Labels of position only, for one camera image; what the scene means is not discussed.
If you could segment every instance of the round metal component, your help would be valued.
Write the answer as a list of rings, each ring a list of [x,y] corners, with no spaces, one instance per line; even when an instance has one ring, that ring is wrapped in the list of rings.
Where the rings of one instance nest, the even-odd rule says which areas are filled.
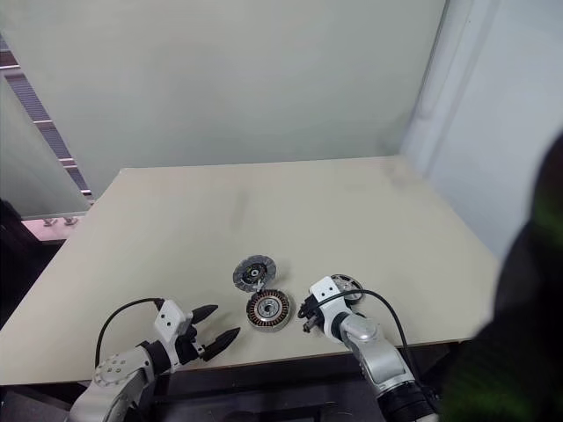
[[[275,263],[270,257],[253,255],[235,268],[232,280],[245,292],[258,292],[275,277]]]
[[[349,275],[344,274],[334,274],[331,275],[331,279],[333,279],[334,284],[341,292],[346,292],[348,290],[358,290],[363,289],[360,282]],[[344,296],[344,300],[347,302],[348,305],[356,305],[362,298],[364,297],[363,293],[353,293],[351,295]]]
[[[251,326],[260,331],[281,330],[289,321],[289,298],[279,290],[262,290],[246,304],[246,315]]]

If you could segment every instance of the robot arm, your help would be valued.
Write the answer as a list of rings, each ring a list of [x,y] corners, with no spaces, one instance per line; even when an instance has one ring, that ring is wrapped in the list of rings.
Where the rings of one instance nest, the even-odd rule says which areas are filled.
[[[210,360],[225,350],[240,328],[228,330],[208,346],[196,339],[197,324],[217,309],[207,305],[187,315],[173,301],[165,301],[154,327],[158,340],[143,342],[101,362],[88,389],[70,409],[69,422],[119,422],[128,407],[138,403],[144,388],[165,371],[171,373],[190,360]]]
[[[353,312],[343,297],[318,306],[340,293],[333,279],[324,277],[310,293],[299,311],[299,316],[307,319],[303,330],[309,332],[317,326],[331,341],[352,351],[386,420],[410,422],[433,413],[413,373],[378,325]]]

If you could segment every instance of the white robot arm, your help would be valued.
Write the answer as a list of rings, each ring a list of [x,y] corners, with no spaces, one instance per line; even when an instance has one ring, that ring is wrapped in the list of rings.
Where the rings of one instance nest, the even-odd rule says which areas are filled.
[[[228,330],[204,346],[197,342],[193,326],[216,309],[216,305],[207,305],[184,314],[176,303],[165,301],[154,323],[158,340],[145,341],[101,362],[90,386],[70,409],[69,422],[120,422],[156,376],[172,373],[190,360],[210,360],[225,350],[240,328]]]
[[[331,277],[315,283],[310,293],[299,310],[299,317],[307,319],[303,330],[317,326],[352,351],[387,421],[411,422],[434,413],[397,348],[377,324],[348,307]]]

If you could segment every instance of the white wall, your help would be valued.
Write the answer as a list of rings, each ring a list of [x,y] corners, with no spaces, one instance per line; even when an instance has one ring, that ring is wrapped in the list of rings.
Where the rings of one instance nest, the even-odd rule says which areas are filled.
[[[89,208],[1,75],[0,197],[24,219],[80,215]]]
[[[502,257],[563,129],[563,2],[460,3],[470,5],[453,10],[464,31],[453,55],[436,55],[429,80],[438,100],[428,107],[420,98],[405,153]]]
[[[122,167],[393,154],[444,0],[0,0],[99,196]]]

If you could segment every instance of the beige tabletop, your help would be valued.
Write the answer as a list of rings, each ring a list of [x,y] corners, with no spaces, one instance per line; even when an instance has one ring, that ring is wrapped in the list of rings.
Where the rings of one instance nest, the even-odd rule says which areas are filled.
[[[0,331],[0,383],[90,379],[101,325],[148,296],[219,305],[203,343],[242,327],[224,353],[186,368],[344,351],[295,315],[276,333],[250,327],[232,272],[254,254],[274,259],[272,288],[295,306],[325,275],[356,277],[391,302],[412,344],[469,338],[491,316],[496,259],[402,157],[126,169]],[[359,309],[398,344],[386,308],[367,297]],[[151,304],[123,312],[102,357],[154,338],[155,316]]]

